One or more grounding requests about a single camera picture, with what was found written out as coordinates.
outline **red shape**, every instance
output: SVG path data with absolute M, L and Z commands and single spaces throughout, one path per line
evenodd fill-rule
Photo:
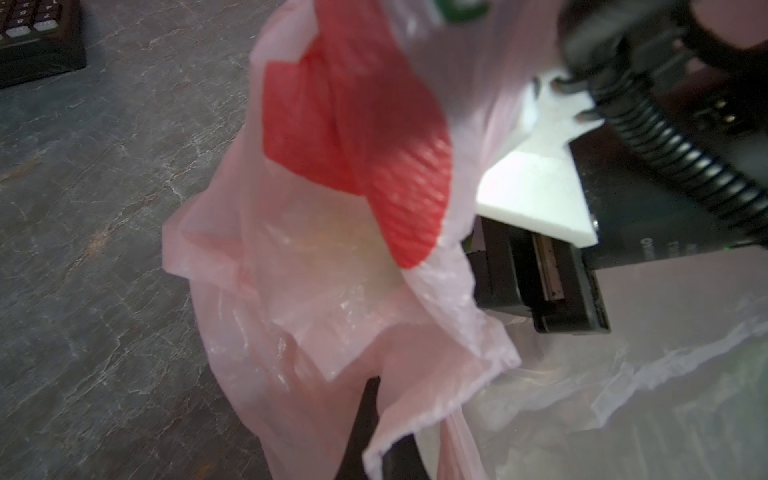
M 309 180 L 365 195 L 392 257 L 413 268 L 434 250 L 448 208 L 448 125 L 376 0 L 315 6 L 322 41 L 298 65 L 265 72 L 265 152 Z

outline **keypad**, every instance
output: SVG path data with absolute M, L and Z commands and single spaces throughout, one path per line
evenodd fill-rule
M 23 38 L 58 28 L 66 0 L 0 0 L 0 35 Z

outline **marble countertop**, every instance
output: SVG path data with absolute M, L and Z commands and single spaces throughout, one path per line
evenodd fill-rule
M 86 69 L 0 90 L 0 478 L 269 478 L 160 235 L 280 2 L 82 3 Z

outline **gray marble surface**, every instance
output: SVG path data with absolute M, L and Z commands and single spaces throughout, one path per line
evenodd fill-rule
M 269 478 L 163 221 L 243 120 L 276 0 L 82 0 L 86 69 L 0 91 L 0 478 Z

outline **clear plastic bag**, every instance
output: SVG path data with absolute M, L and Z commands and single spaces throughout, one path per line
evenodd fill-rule
M 558 2 L 297 0 L 250 56 L 245 125 L 166 222 L 211 369 L 276 480 L 332 478 L 366 383 L 381 458 L 443 422 L 440 478 L 484 478 L 460 409 L 520 358 L 459 245 Z

